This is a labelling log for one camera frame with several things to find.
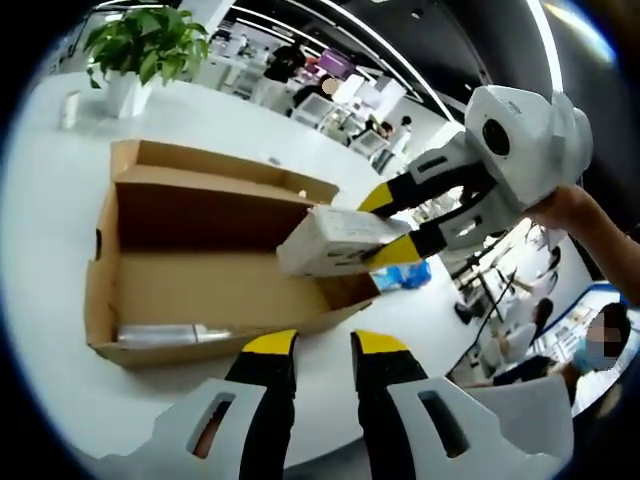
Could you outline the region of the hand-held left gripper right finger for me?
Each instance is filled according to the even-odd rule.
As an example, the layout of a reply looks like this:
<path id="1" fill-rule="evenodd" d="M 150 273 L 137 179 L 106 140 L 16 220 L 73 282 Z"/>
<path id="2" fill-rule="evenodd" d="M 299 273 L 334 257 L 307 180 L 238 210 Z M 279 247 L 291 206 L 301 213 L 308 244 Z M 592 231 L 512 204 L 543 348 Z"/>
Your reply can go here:
<path id="1" fill-rule="evenodd" d="M 498 479 L 497 417 L 430 378 L 397 338 L 351 333 L 358 418 L 374 479 Z"/>

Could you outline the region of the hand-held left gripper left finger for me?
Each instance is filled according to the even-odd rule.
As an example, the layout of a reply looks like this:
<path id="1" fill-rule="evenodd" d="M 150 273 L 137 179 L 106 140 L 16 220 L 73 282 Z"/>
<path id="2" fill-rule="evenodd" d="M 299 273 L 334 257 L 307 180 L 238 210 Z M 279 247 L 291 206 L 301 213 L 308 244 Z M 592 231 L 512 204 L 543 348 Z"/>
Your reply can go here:
<path id="1" fill-rule="evenodd" d="M 176 406 L 176 479 L 281 479 L 295 419 L 298 332 L 251 340 L 220 379 Z"/>

